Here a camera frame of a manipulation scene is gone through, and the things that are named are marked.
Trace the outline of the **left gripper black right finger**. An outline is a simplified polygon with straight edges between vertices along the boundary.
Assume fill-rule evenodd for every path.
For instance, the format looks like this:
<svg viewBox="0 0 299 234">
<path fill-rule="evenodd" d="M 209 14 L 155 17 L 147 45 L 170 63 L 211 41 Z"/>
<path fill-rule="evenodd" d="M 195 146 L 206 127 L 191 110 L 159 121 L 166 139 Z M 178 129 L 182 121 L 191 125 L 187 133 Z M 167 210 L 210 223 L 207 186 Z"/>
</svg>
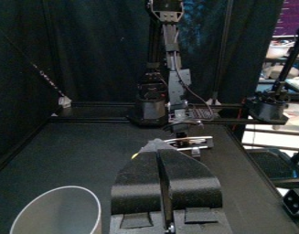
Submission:
<svg viewBox="0 0 299 234">
<path fill-rule="evenodd" d="M 177 150 L 156 153 L 164 234 L 189 225 L 217 224 L 222 208 L 219 179 L 207 166 Z"/>
</svg>

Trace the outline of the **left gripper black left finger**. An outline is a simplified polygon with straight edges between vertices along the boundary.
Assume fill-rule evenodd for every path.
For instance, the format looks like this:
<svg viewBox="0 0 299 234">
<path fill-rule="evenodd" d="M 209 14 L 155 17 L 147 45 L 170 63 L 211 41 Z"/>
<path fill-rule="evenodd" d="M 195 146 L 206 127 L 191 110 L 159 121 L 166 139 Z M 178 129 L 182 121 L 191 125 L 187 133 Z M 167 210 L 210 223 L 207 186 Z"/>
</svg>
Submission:
<svg viewBox="0 0 299 234">
<path fill-rule="evenodd" d="M 140 152 L 118 173 L 111 188 L 112 229 L 160 229 L 162 190 L 156 152 Z"/>
</svg>

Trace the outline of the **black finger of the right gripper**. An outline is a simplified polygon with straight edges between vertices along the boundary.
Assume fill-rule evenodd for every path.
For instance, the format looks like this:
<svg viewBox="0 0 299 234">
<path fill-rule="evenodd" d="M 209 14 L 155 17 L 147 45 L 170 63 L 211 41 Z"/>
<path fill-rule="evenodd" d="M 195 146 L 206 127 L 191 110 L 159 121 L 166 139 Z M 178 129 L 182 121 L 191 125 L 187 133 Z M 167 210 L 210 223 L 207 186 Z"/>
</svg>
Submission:
<svg viewBox="0 0 299 234">
<path fill-rule="evenodd" d="M 172 146 L 163 141 L 162 139 L 156 138 L 140 148 L 142 152 L 158 152 L 159 150 L 168 150 L 172 149 Z"/>
</svg>

